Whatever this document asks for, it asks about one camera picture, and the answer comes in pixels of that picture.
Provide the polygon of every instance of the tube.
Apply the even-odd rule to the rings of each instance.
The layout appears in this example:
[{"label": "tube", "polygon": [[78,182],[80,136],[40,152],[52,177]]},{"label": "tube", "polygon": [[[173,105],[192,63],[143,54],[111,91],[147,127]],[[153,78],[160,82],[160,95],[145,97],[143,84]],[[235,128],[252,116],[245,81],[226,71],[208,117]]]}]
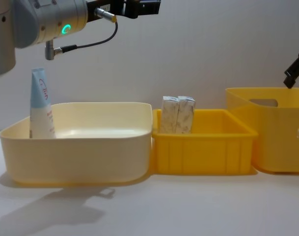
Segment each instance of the tube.
[{"label": "tube", "polygon": [[54,139],[55,129],[44,68],[32,70],[30,133],[33,139]]}]

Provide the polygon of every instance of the plastic container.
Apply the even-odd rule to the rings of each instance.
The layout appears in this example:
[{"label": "plastic container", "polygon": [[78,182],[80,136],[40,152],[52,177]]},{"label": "plastic container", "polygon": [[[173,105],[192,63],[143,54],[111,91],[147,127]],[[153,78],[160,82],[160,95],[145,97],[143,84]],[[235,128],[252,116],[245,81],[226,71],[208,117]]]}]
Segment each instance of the plastic container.
[{"label": "plastic container", "polygon": [[191,134],[161,134],[154,111],[155,172],[176,175],[251,174],[257,133],[226,110],[195,110]]},{"label": "plastic container", "polygon": [[67,103],[52,108],[57,139],[29,139],[29,118],[0,133],[13,180],[32,185],[107,184],[147,173],[149,104]]},{"label": "plastic container", "polygon": [[299,88],[229,88],[228,110],[259,133],[253,165],[299,173]]}]

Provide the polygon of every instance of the black cable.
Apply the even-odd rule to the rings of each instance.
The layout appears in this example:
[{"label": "black cable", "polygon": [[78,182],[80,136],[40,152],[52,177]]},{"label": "black cable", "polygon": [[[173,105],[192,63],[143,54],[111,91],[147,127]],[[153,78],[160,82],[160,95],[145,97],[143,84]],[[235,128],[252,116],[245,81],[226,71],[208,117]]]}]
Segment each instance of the black cable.
[{"label": "black cable", "polygon": [[115,30],[114,30],[113,34],[109,38],[107,38],[106,40],[103,40],[103,41],[100,41],[100,42],[97,42],[97,43],[85,44],[85,45],[81,45],[81,46],[77,46],[76,44],[70,45],[70,46],[64,46],[64,47],[61,47],[61,50],[62,50],[63,53],[66,53],[66,52],[69,52],[69,51],[72,51],[72,50],[75,50],[75,49],[79,49],[79,48],[88,48],[88,47],[97,46],[97,45],[100,45],[100,44],[107,43],[115,37],[116,33],[118,32],[118,28],[119,28],[118,23],[115,22]]}]

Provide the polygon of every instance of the blue label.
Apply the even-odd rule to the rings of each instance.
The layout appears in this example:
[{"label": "blue label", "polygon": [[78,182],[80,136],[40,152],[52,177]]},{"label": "blue label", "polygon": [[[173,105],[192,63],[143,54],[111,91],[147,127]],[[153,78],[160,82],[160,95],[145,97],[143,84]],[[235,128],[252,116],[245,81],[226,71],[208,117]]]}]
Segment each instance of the blue label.
[{"label": "blue label", "polygon": [[47,76],[44,68],[32,70],[31,98],[32,108],[43,108],[51,104],[48,93]]}]

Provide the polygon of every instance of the white table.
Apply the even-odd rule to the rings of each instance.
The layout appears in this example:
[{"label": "white table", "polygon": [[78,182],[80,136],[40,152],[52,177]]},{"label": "white table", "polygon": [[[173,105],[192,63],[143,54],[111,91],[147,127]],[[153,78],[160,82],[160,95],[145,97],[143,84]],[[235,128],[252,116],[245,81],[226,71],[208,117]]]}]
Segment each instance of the white table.
[{"label": "white table", "polygon": [[0,236],[299,236],[299,176],[21,188],[5,174],[0,145]]}]

